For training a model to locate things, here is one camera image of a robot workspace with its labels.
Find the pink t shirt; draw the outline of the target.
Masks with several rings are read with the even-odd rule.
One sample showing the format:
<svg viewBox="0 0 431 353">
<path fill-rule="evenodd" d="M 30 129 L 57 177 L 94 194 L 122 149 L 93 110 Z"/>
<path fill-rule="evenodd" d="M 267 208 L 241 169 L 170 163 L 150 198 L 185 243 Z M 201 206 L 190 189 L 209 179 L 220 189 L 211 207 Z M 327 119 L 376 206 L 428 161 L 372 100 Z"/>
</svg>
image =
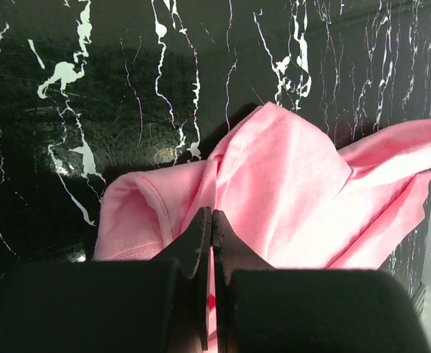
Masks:
<svg viewBox="0 0 431 353">
<path fill-rule="evenodd" d="M 380 264 L 424 217 L 431 119 L 382 129 L 342 149 L 268 103 L 206 160 L 129 172 L 104 193 L 98 260 L 145 260 L 201 207 L 226 213 L 264 260 L 281 267 Z"/>
</svg>

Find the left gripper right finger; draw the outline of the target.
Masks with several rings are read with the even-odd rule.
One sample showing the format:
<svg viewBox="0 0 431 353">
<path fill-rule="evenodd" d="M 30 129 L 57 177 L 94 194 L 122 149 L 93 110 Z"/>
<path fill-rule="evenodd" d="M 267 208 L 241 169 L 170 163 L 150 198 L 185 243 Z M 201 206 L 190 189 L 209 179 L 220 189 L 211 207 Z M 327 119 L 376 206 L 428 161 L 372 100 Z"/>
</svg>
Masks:
<svg viewBox="0 0 431 353">
<path fill-rule="evenodd" d="M 370 270 L 276 269 L 213 213 L 220 352 L 429 352 L 404 288 Z"/>
</svg>

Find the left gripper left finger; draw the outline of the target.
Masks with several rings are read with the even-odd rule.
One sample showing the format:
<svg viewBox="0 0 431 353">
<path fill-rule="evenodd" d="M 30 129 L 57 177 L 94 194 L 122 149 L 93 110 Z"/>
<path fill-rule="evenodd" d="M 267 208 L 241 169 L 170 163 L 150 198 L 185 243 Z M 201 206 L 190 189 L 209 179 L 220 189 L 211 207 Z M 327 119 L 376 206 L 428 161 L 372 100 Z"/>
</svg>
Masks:
<svg viewBox="0 0 431 353">
<path fill-rule="evenodd" d="M 212 212 L 150 260 L 27 263 L 0 279 L 0 352 L 203 352 Z"/>
</svg>

